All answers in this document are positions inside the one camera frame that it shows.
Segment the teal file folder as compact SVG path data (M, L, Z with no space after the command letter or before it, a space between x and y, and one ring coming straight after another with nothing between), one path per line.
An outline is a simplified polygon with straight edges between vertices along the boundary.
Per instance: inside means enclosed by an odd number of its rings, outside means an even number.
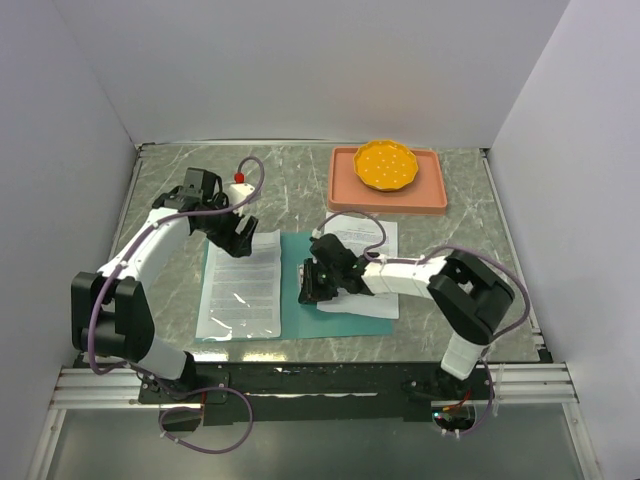
M329 313L298 302L298 266L310 256L307 233L281 233L281 335L277 340L375 336L393 332L395 320L348 313Z

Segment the printed paper sheet top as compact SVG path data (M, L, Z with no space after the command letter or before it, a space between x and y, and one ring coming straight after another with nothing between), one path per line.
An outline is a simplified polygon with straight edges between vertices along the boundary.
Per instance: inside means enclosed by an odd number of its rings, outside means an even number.
M281 335L281 233L257 233L252 254L233 258L208 244L195 338L226 342Z

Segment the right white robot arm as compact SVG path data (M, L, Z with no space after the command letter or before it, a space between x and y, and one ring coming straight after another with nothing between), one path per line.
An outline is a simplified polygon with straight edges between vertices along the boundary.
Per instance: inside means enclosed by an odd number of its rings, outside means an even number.
M378 252L356 255L334 234L313 238L301 267L298 302L315 305L342 291L431 299L453 330L440 362L437 386L456 399L472 386L472 371L515 299L514 290L488 261L462 248L448 254L392 258Z

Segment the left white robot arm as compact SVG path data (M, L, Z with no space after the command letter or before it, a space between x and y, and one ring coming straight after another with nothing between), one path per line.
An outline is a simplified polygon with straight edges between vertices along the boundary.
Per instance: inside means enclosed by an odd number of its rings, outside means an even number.
M114 357L121 367L162 380L174 401L196 394L193 355L157 334L147 292L173 252L195 232L233 258L250 256L258 220L245 216L243 208L261 189L246 182L241 171L224 186L216 173L190 168L182 184L154 200L143 226L114 258L95 273L75 276L71 340L95 373L109 371L98 366L98 357Z

